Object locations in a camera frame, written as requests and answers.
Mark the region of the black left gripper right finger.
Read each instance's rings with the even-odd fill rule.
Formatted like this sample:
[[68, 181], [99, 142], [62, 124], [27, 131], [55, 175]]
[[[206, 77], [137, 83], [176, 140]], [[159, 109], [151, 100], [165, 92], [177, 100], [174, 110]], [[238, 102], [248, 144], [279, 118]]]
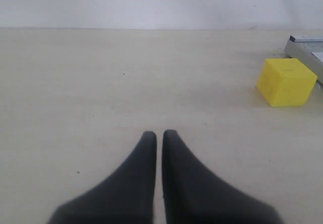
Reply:
[[213, 174], [175, 130], [163, 134], [167, 223], [283, 223], [278, 212]]

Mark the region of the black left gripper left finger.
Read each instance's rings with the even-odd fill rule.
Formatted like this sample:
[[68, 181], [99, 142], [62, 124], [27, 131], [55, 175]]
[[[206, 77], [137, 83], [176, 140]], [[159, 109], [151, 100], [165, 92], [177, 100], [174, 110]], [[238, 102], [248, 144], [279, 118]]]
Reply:
[[103, 182], [59, 206], [48, 223], [153, 223], [157, 139], [145, 131]]

